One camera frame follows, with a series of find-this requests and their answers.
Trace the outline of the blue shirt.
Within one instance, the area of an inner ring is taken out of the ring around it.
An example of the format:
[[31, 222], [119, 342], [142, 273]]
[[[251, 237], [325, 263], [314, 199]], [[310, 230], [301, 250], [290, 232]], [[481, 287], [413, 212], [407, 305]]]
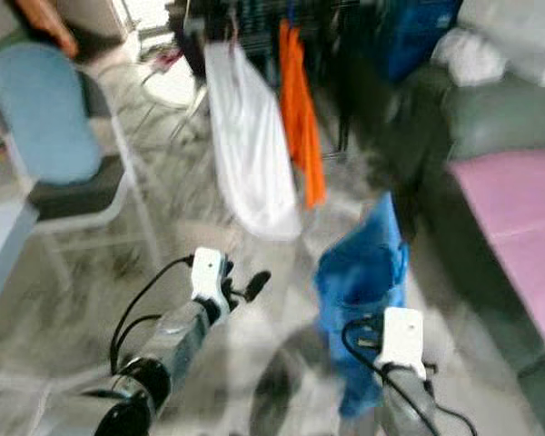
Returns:
[[393, 195], [385, 192], [368, 215], [318, 261], [313, 278], [320, 296], [318, 328], [344, 380], [339, 406], [343, 418], [359, 418], [381, 398], [372, 370], [344, 348], [342, 329], [352, 320], [380, 315], [386, 307], [405, 306], [405, 285], [392, 286], [391, 270], [391, 249], [402, 241]]

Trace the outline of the white shirt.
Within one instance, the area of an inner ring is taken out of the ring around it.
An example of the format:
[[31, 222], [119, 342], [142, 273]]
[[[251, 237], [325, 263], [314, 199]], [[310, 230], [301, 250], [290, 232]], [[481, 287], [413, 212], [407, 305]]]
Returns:
[[220, 193], [236, 221], [265, 241], [302, 231], [278, 100], [241, 47], [203, 48]]

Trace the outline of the orange shirt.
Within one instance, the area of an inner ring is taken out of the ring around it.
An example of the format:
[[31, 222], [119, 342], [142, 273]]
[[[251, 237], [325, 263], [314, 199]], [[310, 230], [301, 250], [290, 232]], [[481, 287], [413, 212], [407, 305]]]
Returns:
[[304, 174], [306, 207], [314, 208], [326, 199], [317, 114], [307, 82], [299, 28], [291, 25], [286, 18], [278, 25], [278, 55], [282, 78], [280, 105], [286, 145], [291, 161]]

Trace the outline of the white folding chair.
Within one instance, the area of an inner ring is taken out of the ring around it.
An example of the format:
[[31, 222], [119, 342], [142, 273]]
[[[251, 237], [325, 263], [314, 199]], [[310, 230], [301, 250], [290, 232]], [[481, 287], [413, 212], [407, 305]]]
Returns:
[[37, 211], [35, 235], [43, 241], [49, 265], [62, 288], [74, 283], [72, 267], [65, 260], [69, 251], [136, 243], [154, 270], [162, 266], [160, 237], [145, 208], [143, 187], [134, 167], [136, 156], [124, 137], [114, 100], [94, 76], [72, 63], [80, 75], [87, 121], [102, 150], [101, 167], [94, 178], [73, 185], [36, 180], [26, 173], [5, 126], [6, 148], [16, 180]]

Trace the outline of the pink sheet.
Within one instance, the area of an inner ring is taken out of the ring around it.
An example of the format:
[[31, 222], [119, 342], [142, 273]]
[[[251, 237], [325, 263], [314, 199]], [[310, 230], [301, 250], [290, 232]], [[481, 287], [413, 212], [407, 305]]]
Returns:
[[545, 149], [501, 151], [450, 169], [545, 342]]

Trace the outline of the white plastic table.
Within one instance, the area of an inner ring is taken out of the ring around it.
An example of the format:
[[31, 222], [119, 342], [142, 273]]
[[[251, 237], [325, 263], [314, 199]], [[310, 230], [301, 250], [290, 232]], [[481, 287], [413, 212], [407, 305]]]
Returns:
[[37, 211], [27, 200], [0, 201], [0, 294], [36, 221]]

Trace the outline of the black metal drying rack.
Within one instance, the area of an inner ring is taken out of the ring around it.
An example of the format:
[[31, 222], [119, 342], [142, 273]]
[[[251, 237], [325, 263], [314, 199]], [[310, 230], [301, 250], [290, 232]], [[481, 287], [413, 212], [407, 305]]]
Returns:
[[334, 149], [328, 157], [343, 157], [352, 128], [352, 71], [344, 50], [351, 46], [349, 30], [382, 0], [167, 0], [167, 25], [174, 45], [188, 62], [197, 84], [206, 83], [203, 49], [210, 42], [241, 47], [249, 61], [273, 87], [280, 86], [278, 28], [283, 22], [299, 29], [305, 50], [305, 70], [319, 80], [330, 100], [336, 127], [328, 137]]

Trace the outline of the grey green sofa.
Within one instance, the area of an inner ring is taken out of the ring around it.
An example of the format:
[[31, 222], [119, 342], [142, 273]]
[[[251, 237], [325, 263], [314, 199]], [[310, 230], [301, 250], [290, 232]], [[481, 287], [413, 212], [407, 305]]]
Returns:
[[481, 317], [523, 393], [545, 404], [545, 342], [450, 169], [501, 151], [545, 149], [545, 87], [516, 76], [460, 87], [446, 70], [426, 66], [397, 84], [384, 119], [381, 148], [444, 272]]

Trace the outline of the light blue cushion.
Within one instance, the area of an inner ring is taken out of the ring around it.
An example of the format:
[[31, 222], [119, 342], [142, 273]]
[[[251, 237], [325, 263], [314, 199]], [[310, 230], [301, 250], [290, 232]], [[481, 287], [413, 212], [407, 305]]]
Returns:
[[84, 183], [101, 167], [80, 75], [57, 47], [24, 42], [0, 50], [0, 115], [36, 180]]

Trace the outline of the crumpled white cloth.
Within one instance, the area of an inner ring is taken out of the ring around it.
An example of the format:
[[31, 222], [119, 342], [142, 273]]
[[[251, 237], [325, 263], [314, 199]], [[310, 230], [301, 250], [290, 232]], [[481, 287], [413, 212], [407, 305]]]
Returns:
[[446, 66], [460, 87], [499, 82], [508, 69], [508, 58], [496, 46], [467, 29], [454, 28], [443, 35], [431, 57]]

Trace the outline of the white round tube frame stand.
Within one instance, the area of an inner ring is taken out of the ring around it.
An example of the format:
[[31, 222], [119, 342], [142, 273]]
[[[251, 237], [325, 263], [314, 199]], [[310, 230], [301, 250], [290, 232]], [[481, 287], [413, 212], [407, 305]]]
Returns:
[[145, 98], [164, 107], [189, 107], [201, 91], [201, 84], [182, 54], [157, 55], [152, 61], [144, 63], [143, 74], [141, 91]]

